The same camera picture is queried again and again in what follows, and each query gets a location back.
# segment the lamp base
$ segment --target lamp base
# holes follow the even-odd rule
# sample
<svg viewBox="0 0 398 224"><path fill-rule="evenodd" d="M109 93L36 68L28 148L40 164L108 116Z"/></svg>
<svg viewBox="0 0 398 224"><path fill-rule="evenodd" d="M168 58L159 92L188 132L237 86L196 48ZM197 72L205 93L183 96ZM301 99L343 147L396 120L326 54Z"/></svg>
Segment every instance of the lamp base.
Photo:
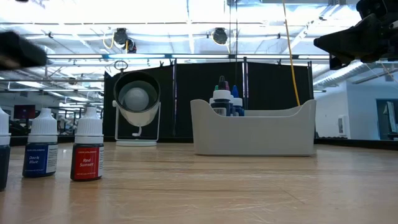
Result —
<svg viewBox="0 0 398 224"><path fill-rule="evenodd" d="M124 146L124 147L149 147L149 146L156 146L156 141L116 141L117 146Z"/></svg>

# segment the white plastic bin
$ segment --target white plastic bin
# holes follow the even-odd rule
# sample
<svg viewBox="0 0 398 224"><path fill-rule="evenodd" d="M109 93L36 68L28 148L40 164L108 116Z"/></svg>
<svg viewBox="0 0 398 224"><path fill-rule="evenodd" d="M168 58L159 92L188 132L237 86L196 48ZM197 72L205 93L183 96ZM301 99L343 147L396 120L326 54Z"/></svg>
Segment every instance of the white plastic bin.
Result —
<svg viewBox="0 0 398 224"><path fill-rule="evenodd" d="M315 100L277 111L216 114L203 100L191 101L195 154L213 156L311 156Z"/></svg>

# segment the lamp stand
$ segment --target lamp stand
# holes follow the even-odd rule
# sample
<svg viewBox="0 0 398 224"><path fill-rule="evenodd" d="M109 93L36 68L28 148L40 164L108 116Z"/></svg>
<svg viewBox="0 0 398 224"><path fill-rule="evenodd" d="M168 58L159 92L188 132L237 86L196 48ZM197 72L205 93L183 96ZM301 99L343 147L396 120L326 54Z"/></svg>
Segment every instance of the lamp stand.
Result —
<svg viewBox="0 0 398 224"><path fill-rule="evenodd" d="M119 139L118 138L118 129L119 129L119 107L116 106L116 128L114 132L114 138L116 140L117 146L123 147L149 147L156 146L157 141L159 140L159 126L160 126L160 111L161 111L162 103L159 103L159 113L158 113L158 122L157 122L157 138L156 140L145 140L145 139Z"/></svg>

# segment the blue label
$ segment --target blue label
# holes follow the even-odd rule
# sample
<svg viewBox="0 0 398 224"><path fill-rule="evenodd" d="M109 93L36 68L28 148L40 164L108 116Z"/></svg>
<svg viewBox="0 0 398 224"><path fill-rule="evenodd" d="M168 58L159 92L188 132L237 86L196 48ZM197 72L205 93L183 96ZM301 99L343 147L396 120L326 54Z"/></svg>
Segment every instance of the blue label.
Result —
<svg viewBox="0 0 398 224"><path fill-rule="evenodd" d="M30 174L45 174L48 151L49 146L26 146L24 172Z"/></svg>

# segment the bottle label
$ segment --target bottle label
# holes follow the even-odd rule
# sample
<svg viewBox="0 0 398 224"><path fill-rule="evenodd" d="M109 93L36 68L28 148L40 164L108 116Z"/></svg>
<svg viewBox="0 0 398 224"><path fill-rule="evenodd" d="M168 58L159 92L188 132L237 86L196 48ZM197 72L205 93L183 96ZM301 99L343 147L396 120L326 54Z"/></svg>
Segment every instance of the bottle label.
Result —
<svg viewBox="0 0 398 224"><path fill-rule="evenodd" d="M26 146L24 172L47 174L57 169L58 145Z"/></svg>
<svg viewBox="0 0 398 224"><path fill-rule="evenodd" d="M78 147L75 149L74 179L101 177L104 168L104 147Z"/></svg>
<svg viewBox="0 0 398 224"><path fill-rule="evenodd" d="M226 116L226 108L213 108L213 110L218 115Z"/></svg>

